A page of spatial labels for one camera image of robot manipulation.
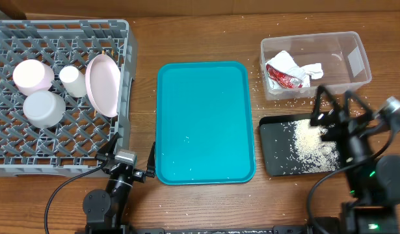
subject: red wrapper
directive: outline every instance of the red wrapper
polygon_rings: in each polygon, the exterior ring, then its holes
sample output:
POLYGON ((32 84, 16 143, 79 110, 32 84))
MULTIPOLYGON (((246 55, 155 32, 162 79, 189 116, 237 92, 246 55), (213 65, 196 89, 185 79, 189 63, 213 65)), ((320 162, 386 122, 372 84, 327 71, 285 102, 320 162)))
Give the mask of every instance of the red wrapper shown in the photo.
POLYGON ((301 88, 302 81, 298 78, 290 76, 288 74, 282 73, 276 69, 274 69, 271 65, 266 64, 266 70, 269 74, 269 77, 278 82, 280 86, 284 88, 301 88))

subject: crumpled paper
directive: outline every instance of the crumpled paper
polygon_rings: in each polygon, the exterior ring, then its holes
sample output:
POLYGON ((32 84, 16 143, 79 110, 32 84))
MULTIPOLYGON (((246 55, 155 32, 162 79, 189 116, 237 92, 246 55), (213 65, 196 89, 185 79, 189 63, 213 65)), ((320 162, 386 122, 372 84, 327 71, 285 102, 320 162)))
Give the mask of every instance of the crumpled paper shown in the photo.
MULTIPOLYGON (((287 51, 279 52, 275 57, 266 62, 266 68, 268 68, 267 65, 270 65, 278 72, 300 80, 299 87, 301 88, 310 87, 311 79, 320 79, 324 75, 321 63, 299 67, 287 51)), ((274 90, 285 88, 279 84, 275 77, 269 79, 269 86, 274 90)))

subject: black tray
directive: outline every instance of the black tray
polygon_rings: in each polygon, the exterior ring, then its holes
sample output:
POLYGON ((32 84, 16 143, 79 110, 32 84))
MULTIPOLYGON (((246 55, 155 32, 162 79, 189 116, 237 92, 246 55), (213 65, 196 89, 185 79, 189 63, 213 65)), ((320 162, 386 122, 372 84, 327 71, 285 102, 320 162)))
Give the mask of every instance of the black tray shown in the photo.
MULTIPOLYGON (((290 114, 283 116, 267 116, 260 120, 260 140, 265 167, 271 176, 289 176, 312 173, 303 170, 304 166, 296 160, 298 155, 290 152, 289 148, 294 146, 294 127, 288 125, 288 122, 310 119, 310 114, 290 114)), ((337 170, 340 165, 338 158, 332 161, 337 170)), ((330 172, 334 170, 322 170, 320 172, 330 172)))

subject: teal tray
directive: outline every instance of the teal tray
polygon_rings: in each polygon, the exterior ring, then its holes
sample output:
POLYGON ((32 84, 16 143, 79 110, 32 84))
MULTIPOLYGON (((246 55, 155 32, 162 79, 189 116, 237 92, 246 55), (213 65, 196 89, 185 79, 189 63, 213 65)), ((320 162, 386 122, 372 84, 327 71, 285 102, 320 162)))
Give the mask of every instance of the teal tray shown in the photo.
POLYGON ((245 183, 256 171, 246 68, 167 64, 157 79, 156 171, 167 185, 245 183))

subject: cable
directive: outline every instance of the cable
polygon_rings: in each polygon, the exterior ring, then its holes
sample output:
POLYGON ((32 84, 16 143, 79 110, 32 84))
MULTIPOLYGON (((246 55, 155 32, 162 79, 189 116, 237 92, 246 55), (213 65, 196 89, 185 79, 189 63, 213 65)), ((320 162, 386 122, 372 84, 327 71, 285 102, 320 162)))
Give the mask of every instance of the cable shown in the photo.
POLYGON ((376 159, 379 155, 381 155, 390 146, 394 137, 395 137, 395 135, 394 135, 393 131, 390 130, 390 135, 389 135, 388 141, 386 142, 385 145, 383 145, 382 149, 380 149, 378 152, 376 152, 372 157, 374 159, 376 159))
POLYGON ((321 225, 318 224, 318 222, 315 220, 314 215, 313 215, 312 212, 311 212, 311 199, 312 199, 312 196, 313 196, 313 194, 314 194, 316 188, 317 188, 322 182, 324 182, 326 179, 328 179, 328 178, 334 176, 335 174, 338 174, 338 173, 340 173, 340 172, 344 172, 344 171, 346 171, 346 170, 349 170, 349 169, 352 169, 352 168, 356 168, 356 167, 358 167, 358 166, 361 166, 361 165, 367 163, 368 160, 370 160, 370 158, 369 158, 369 159, 366 159, 366 160, 363 160, 363 161, 361 161, 361 162, 358 162, 358 163, 356 163, 356 164, 353 164, 353 165, 350 165, 350 166, 346 166, 346 167, 341 168, 341 169, 339 169, 339 170, 336 170, 336 171, 334 171, 334 172, 331 172, 330 174, 326 175, 324 178, 320 179, 320 180, 311 188, 311 191, 310 191, 310 193, 308 194, 308 197, 307 197, 307 200, 306 200, 306 211, 307 211, 308 216, 309 216, 309 218, 310 218, 310 223, 313 224, 314 227, 317 228, 321 233, 323 233, 323 234, 329 234, 321 225))
POLYGON ((45 233, 49 234, 49 230, 48 230, 48 212, 49 212, 49 206, 51 205, 52 200, 54 199, 55 195, 57 195, 57 192, 59 192, 59 190, 61 190, 65 185, 71 183, 72 181, 75 181, 76 179, 79 179, 81 177, 90 175, 91 173, 97 172, 98 170, 101 170, 104 166, 106 165, 106 163, 104 162, 103 164, 101 164, 99 167, 90 170, 88 172, 79 174, 67 181, 65 181, 62 185, 60 185, 57 189, 55 189, 55 191, 52 193, 51 197, 49 198, 48 204, 46 204, 46 208, 45 208, 45 215, 44 215, 44 227, 45 227, 45 233))

